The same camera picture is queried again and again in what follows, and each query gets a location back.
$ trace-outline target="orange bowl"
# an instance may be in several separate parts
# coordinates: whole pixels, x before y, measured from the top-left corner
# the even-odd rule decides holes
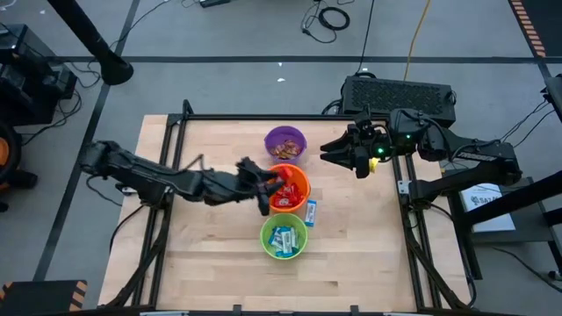
[[[303,199],[300,201],[300,203],[298,205],[295,205],[293,207],[283,207],[283,208],[278,208],[273,206],[273,197],[270,197],[270,209],[275,211],[275,212],[295,212],[297,211],[300,207],[302,207],[302,205],[304,205],[306,203],[306,201],[308,200],[308,197],[310,196],[310,182],[308,181],[308,177],[306,176],[305,171],[303,171],[301,168],[295,166],[295,165],[291,165],[288,163],[281,163],[278,165],[275,165],[273,167],[270,168],[271,171],[281,171],[281,168],[288,168],[291,172],[292,172],[292,176],[291,178],[289,178],[289,180],[287,180],[288,184],[292,184],[295,183],[297,184],[297,187],[299,188],[300,192],[302,193]]]

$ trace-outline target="yellow cable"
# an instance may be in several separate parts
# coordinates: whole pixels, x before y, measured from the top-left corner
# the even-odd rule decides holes
[[[431,4],[431,0],[428,0],[425,3],[425,8],[423,8],[423,13],[421,15],[420,22],[418,22],[418,27],[415,28],[414,37],[412,38],[412,43],[410,43],[410,51],[407,53],[406,72],[404,73],[404,81],[406,81],[407,78],[407,70],[410,68],[410,58],[412,57],[412,52],[414,51],[415,38],[418,36],[418,32],[422,28],[422,23],[423,20],[425,19],[425,15],[428,13],[430,4]]]

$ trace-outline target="black metal frame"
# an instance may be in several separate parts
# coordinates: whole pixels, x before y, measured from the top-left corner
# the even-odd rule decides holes
[[[373,120],[388,120],[387,116],[373,116]],[[274,115],[262,115],[262,114],[248,114],[248,115],[241,115],[241,114],[194,114],[189,103],[184,101],[184,113],[182,114],[170,114],[168,116],[168,121],[166,125],[166,131],[164,133],[164,139],[162,143],[162,151],[160,157],[160,163],[165,163],[168,158],[169,152],[169,144],[171,142],[171,134],[172,129],[176,124],[179,124],[179,133],[177,136],[176,142],[176,149],[174,154],[174,161],[172,167],[177,169],[179,167],[179,162],[181,159],[181,153],[184,147],[184,136],[185,130],[187,126],[188,120],[308,120],[308,121],[353,121],[353,116],[351,115],[335,115],[335,116],[325,116],[325,115],[283,115],[283,114],[274,114]],[[414,170],[414,163],[411,156],[406,157],[407,162],[407,173],[408,178],[410,180],[415,179],[415,170]],[[396,191],[398,192],[398,181],[402,180],[402,174],[400,170],[400,162],[398,157],[393,157],[393,172],[394,177],[396,180]],[[400,201],[400,213],[402,217],[402,224],[404,229],[405,236],[407,235],[408,229],[411,229],[411,223],[409,220],[409,203],[406,196],[399,195]],[[169,197],[169,202],[167,203],[166,207],[162,210],[163,211],[163,219],[161,225],[161,232],[162,230],[167,234],[169,231],[169,219],[171,218],[172,212],[172,204],[173,198]],[[148,217],[147,228],[145,231],[145,240],[143,242],[143,249],[141,260],[146,259],[149,255],[149,250],[151,249],[150,244],[153,238],[156,218],[158,210],[150,211]],[[421,240],[421,248],[423,253],[430,259],[431,261],[431,253],[430,253],[430,246],[429,246],[429,237],[427,234],[427,226],[425,225],[425,219],[423,218],[423,213],[418,212],[416,213],[416,219],[420,223],[420,240]],[[157,299],[158,299],[158,292],[160,289],[160,282],[162,278],[162,269],[163,269],[163,259],[165,256],[165,243],[167,241],[167,236],[163,240],[163,245],[159,245],[159,252],[156,257],[155,263],[155,271],[153,282],[150,287],[150,297],[148,301],[148,306],[156,306]],[[423,291],[422,285],[420,280],[420,273],[418,270],[417,259],[414,253],[411,250],[407,250],[407,257],[408,257],[408,264],[410,268],[410,274],[412,279],[412,286],[414,290],[414,301],[417,312],[431,312],[435,315],[492,315],[491,313],[487,312],[476,312],[476,311],[461,311],[461,310],[450,310],[450,309],[443,309],[441,306],[440,294],[438,289],[436,288],[435,283],[428,277],[429,281],[429,288],[430,288],[430,295],[431,300],[433,303],[433,307],[427,307],[424,305],[423,301]],[[142,290],[143,290],[144,282],[141,280],[138,282],[136,290],[133,295],[133,305],[139,305],[141,302]],[[277,315],[282,314],[281,312],[242,312],[240,305],[234,305],[233,311],[190,311],[190,315],[224,315],[224,314],[233,314],[233,315]],[[292,315],[303,315],[303,316],[315,316],[315,315],[382,315],[384,313],[381,312],[359,312],[359,308],[356,305],[352,305],[350,307],[350,312],[293,312]]]

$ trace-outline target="wooden tabletop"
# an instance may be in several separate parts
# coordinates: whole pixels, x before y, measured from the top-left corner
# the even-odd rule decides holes
[[[158,162],[166,116],[146,116],[136,154]],[[320,160],[320,145],[340,137],[349,122],[340,121],[189,121],[182,152],[184,166],[205,154],[205,166],[236,172],[249,156],[260,167],[271,165],[263,138],[275,126],[295,126],[308,148],[300,162],[318,203],[303,254],[290,261],[269,257],[259,241],[266,218],[256,201],[207,206],[175,197],[166,247],[158,309],[343,312],[415,311],[404,232],[393,166],[379,164],[358,180],[355,173]],[[177,131],[169,156],[173,156]],[[437,163],[414,157],[419,179],[441,176]],[[402,172],[406,175],[403,164]],[[448,210],[446,199],[436,204]],[[126,197],[121,219],[137,208]],[[139,263],[148,210],[119,231],[110,256],[99,303],[107,303]],[[437,270],[464,302],[470,300],[452,223],[426,211],[429,241]],[[421,265],[424,300],[431,306]],[[148,272],[142,302],[148,302]]]

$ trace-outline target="gray floor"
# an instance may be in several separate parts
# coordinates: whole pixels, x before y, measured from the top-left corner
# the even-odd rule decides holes
[[[141,0],[135,19],[160,0]],[[147,16],[126,41],[125,56],[250,56],[361,54],[370,2],[345,6],[349,29],[331,45],[303,35],[299,22],[310,1],[239,0],[227,5],[184,9],[170,0]],[[133,0],[82,0],[108,42],[120,34]],[[421,0],[377,0],[366,54],[405,56],[421,15]],[[0,11],[3,23],[27,23],[57,54],[88,56],[45,0],[19,0]],[[312,30],[329,38],[331,33]],[[530,57],[529,47],[506,0],[434,0],[420,31],[416,56]],[[357,69],[347,62],[135,63],[129,82],[111,87],[95,139],[116,140],[134,150],[146,114],[179,112],[189,98],[197,113],[319,113],[338,97],[346,75]],[[403,63],[366,63],[378,77],[401,79]],[[562,65],[549,65],[552,74]],[[92,78],[81,75],[85,82]],[[450,84],[458,94],[455,133],[492,139],[502,136],[540,101],[543,77],[534,64],[415,63],[409,80]],[[13,191],[11,210],[0,217],[0,283],[31,280],[66,188],[101,84],[80,90],[83,109],[67,125],[41,135],[25,147],[24,166],[40,176],[35,190]],[[519,140],[540,116],[530,119]],[[27,127],[27,131],[38,127]],[[562,169],[562,125],[555,115],[516,149],[526,176],[536,180]],[[108,242],[119,208],[87,190],[82,177],[72,200],[47,279],[86,279],[86,306],[97,303],[108,258]],[[96,183],[119,199],[112,183]],[[560,200],[546,201],[547,209]],[[510,247],[540,271],[554,269],[545,245]],[[512,258],[489,248],[477,249],[484,280],[477,281],[476,306],[490,312],[544,315],[559,310],[558,293],[537,281]]]

